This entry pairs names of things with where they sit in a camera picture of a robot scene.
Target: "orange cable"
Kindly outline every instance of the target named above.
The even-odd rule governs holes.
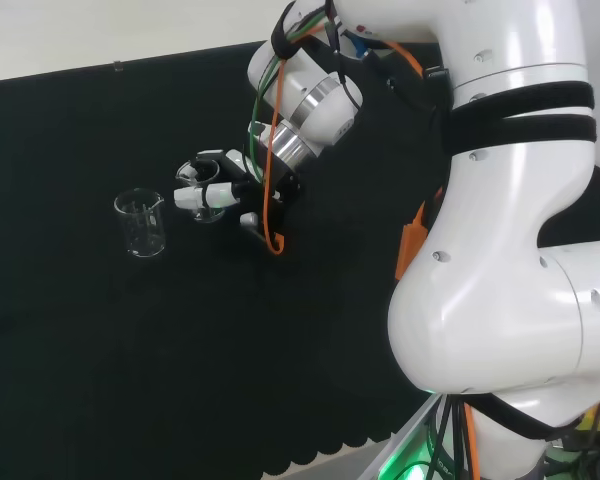
[[[424,70],[422,68],[422,65],[420,65],[420,63],[416,60],[416,57],[411,55],[411,53],[406,48],[404,48],[402,45],[400,45],[399,43],[396,43],[396,42],[384,42],[384,43],[389,45],[396,52],[398,52],[400,55],[402,55],[404,58],[406,58],[407,62],[409,62],[411,64],[411,66],[416,71],[416,73],[418,75],[420,75],[420,78],[422,78],[422,74],[423,74]]]
[[[320,25],[316,25],[315,27],[307,30],[307,32],[304,35],[302,35],[301,37],[298,37],[295,40],[291,40],[291,43],[299,42],[303,38],[308,37],[309,35],[313,35],[314,33],[318,33],[321,30],[324,30],[324,23],[322,23]]]
[[[471,454],[471,466],[473,467],[473,479],[480,480],[480,458],[478,457],[478,445],[476,442],[476,428],[473,423],[473,412],[471,407],[464,404],[464,412],[467,417],[467,430],[469,431],[469,453]]]
[[[269,251],[274,255],[280,255],[284,250],[284,237],[276,234],[276,242],[278,248],[273,246],[271,238],[269,237],[269,194],[271,184],[271,163],[273,153],[273,137],[276,133],[276,120],[278,119],[278,112],[280,111],[280,102],[282,100],[282,86],[284,85],[284,65],[287,63],[286,60],[280,61],[280,67],[278,68],[278,90],[276,92],[276,103],[273,108],[273,120],[271,120],[271,133],[269,134],[269,148],[267,149],[267,167],[264,174],[264,207],[262,209],[262,223],[264,225],[264,238],[267,241],[267,247]]]

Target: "cable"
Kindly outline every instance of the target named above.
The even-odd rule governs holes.
[[[360,110],[360,105],[355,101],[351,92],[349,91],[349,87],[347,87],[347,77],[344,74],[344,65],[342,63],[342,53],[340,52],[340,38],[338,37],[338,27],[333,23],[329,22],[326,26],[327,38],[329,39],[329,44],[333,49],[333,53],[336,55],[337,62],[337,72],[338,79],[340,80],[340,85],[342,85],[342,89],[344,93],[349,98],[349,101],[356,107],[356,110]]]
[[[264,225],[264,238],[267,241],[267,247],[274,255],[280,255],[284,250],[284,237],[276,235],[278,242],[278,248],[273,246],[271,237],[269,236],[269,195],[271,190],[271,164],[273,157],[273,137],[276,133],[276,121],[278,119],[278,112],[280,111],[280,102],[282,100],[282,87],[284,85],[284,66],[287,63],[286,60],[280,62],[280,68],[278,69],[278,91],[276,92],[276,103],[273,108],[273,119],[271,120],[271,132],[269,133],[269,148],[267,149],[267,166],[264,173],[264,206],[262,209],[262,223]]]
[[[593,418],[593,423],[591,424],[591,432],[589,432],[589,440],[587,441],[587,446],[583,450],[585,453],[591,450],[593,444],[596,441],[596,435],[598,434],[598,430],[600,429],[600,403],[596,408],[596,413]]]
[[[478,445],[476,441],[476,429],[473,423],[473,412],[471,407],[464,404],[464,413],[467,417],[467,433],[469,437],[469,452],[471,453],[471,466],[473,467],[472,480],[480,480],[480,459],[478,458]]]
[[[324,7],[318,8],[308,14],[305,18],[303,18],[298,25],[298,31],[290,33],[287,35],[287,39],[293,43],[302,40],[306,36],[313,35],[314,33],[319,32],[324,28],[323,25],[317,25],[321,20],[325,17]],[[255,150],[255,135],[253,135],[253,131],[255,129],[255,123],[258,118],[258,112],[260,110],[260,102],[264,97],[265,93],[269,90],[271,85],[275,82],[276,78],[278,78],[279,73],[276,72],[276,67],[278,66],[280,59],[276,56],[271,57],[267,68],[263,71],[262,77],[260,77],[260,82],[258,82],[258,88],[256,92],[256,101],[253,106],[253,112],[251,115],[251,133],[249,136],[249,153],[250,153],[250,161],[253,167],[253,171],[256,174],[257,180],[262,183],[262,173],[261,169],[258,166],[256,161],[256,150]]]
[[[411,55],[411,53],[409,53],[409,51],[407,49],[405,49],[399,43],[396,43],[396,42],[385,42],[385,43],[387,45],[389,45],[391,48],[393,48],[397,53],[399,53],[404,58],[406,58],[407,62],[409,62],[411,64],[411,66],[416,71],[416,73],[420,76],[420,78],[422,78],[424,69],[422,68],[422,65],[420,65],[420,62],[418,62],[416,60],[416,57]]]
[[[467,458],[467,471],[469,472],[469,480],[473,480],[473,460],[469,448],[469,427],[467,425],[467,412],[464,408],[464,402],[460,404],[460,422],[462,423],[462,437],[464,439],[464,453]]]
[[[462,439],[462,423],[460,421],[460,409],[462,401],[457,397],[452,398],[451,414],[453,420],[453,466],[454,479],[460,480],[464,471],[464,444]]]
[[[398,480],[405,472],[408,472],[413,467],[417,467],[419,465],[426,465],[428,467],[427,470],[431,469],[431,464],[429,462],[425,462],[423,460],[420,460],[420,461],[417,461],[417,462],[413,462],[413,463],[410,463],[409,465],[407,465],[406,467],[404,467],[402,470],[400,470],[400,473],[398,473],[398,475],[396,475],[393,478],[393,480]]]
[[[433,449],[433,455],[431,455],[431,465],[438,465],[438,458],[440,458],[440,451],[442,450],[442,440],[444,439],[444,432],[447,429],[447,422],[449,421],[449,414],[451,413],[451,399],[447,396],[444,402],[444,410],[442,411],[442,419],[440,420],[440,431],[438,432],[438,438],[436,438],[436,445]],[[435,468],[429,468],[427,470],[426,480],[433,480],[433,474]]]

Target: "glass beaker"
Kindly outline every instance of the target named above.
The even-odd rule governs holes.
[[[113,202],[131,255],[149,258],[164,250],[163,205],[159,193],[144,188],[121,193]]]

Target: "metal ring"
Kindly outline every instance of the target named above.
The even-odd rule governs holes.
[[[325,77],[318,85],[315,86],[309,94],[304,97],[296,111],[291,115],[291,123],[297,128],[302,127],[302,124],[309,117],[311,112],[325,99],[333,90],[338,88],[340,84],[333,77]]]

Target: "green light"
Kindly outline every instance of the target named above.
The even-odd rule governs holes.
[[[385,466],[384,466],[384,467],[382,467],[382,470],[380,470],[380,473],[379,473],[378,477],[379,477],[379,478],[382,478],[382,475],[384,475],[384,474],[385,474],[385,472],[386,472],[387,470],[389,470],[389,467],[390,467],[391,465],[393,465],[393,462],[395,462],[395,461],[396,461],[396,455],[394,455],[393,457],[391,457],[391,458],[389,459],[389,461],[388,461],[388,462],[385,464]]]
[[[420,465],[415,465],[404,472],[402,478],[404,480],[424,480],[424,472],[422,471]]]

